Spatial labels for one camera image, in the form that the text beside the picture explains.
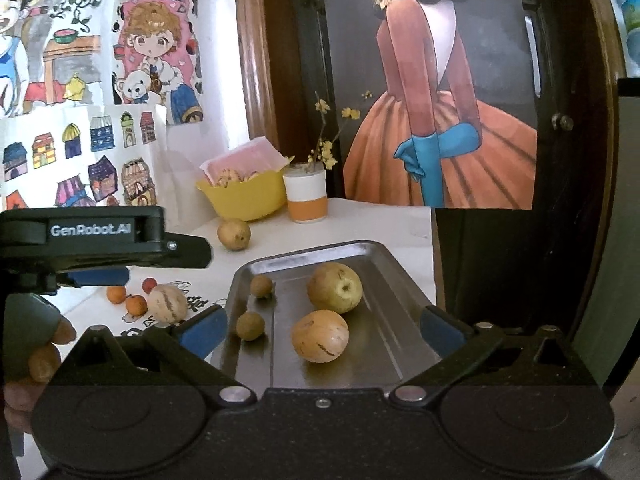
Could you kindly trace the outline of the person's left hand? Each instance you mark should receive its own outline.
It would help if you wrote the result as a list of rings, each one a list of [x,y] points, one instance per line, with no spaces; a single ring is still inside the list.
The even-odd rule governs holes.
[[[76,337],[74,326],[62,316],[52,339],[28,358],[27,375],[6,382],[3,415],[11,428],[32,434],[32,410],[62,362],[58,346],[70,344]]]

